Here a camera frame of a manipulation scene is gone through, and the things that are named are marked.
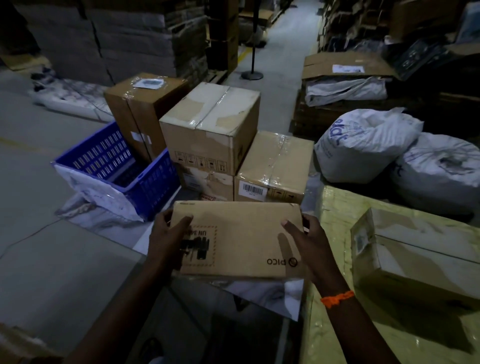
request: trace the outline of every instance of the wooden pallet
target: wooden pallet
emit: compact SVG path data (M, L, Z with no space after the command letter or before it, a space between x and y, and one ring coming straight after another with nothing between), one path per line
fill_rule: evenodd
M228 76L228 71L216 71L208 70L207 77L204 78L204 82L209 84L221 84Z

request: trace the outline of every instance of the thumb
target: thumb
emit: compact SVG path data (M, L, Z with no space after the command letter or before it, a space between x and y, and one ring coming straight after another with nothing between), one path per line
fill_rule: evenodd
M305 234L301 232L299 228L293 225L290 221L283 220L280 224L293 237L293 240L295 241L295 244L297 246L301 244L303 239L305 239Z
M193 216L184 216L182 219L168 231L175 241L180 242L188 230L190 223L193 220Z

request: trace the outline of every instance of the aisle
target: aisle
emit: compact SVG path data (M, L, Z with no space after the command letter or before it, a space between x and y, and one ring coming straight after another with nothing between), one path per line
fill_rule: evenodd
M237 69L224 82L226 85L257 90L262 93L259 130L288 133L297 90L301 84L303 61L316 41L320 6L318 0L296 0L297 8L289 8L268 31L265 48L257 49L255 70L264 74L263 79L247 81L240 78L250 70L252 53L249 53Z

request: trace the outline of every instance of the hand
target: hand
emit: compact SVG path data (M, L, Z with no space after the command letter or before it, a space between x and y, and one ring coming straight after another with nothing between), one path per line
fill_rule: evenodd
M315 216L303 214L303 225L309 229L308 233L300 231L288 220L281 224L293 237L303 262L313 274L312 281L323 297L349 290L338 269L325 231Z
M154 274L171 274L174 268L181 265L183 252L180 245L193 216L183 217L177 225L169 229L172 212L173 209L168 209L157 214L150 233L144 268Z

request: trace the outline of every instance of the blue plastic crate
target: blue plastic crate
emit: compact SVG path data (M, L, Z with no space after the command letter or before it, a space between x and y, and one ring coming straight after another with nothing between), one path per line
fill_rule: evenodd
M52 165L87 200L130 219L153 219L180 186L168 150L149 165L136 161L115 121Z

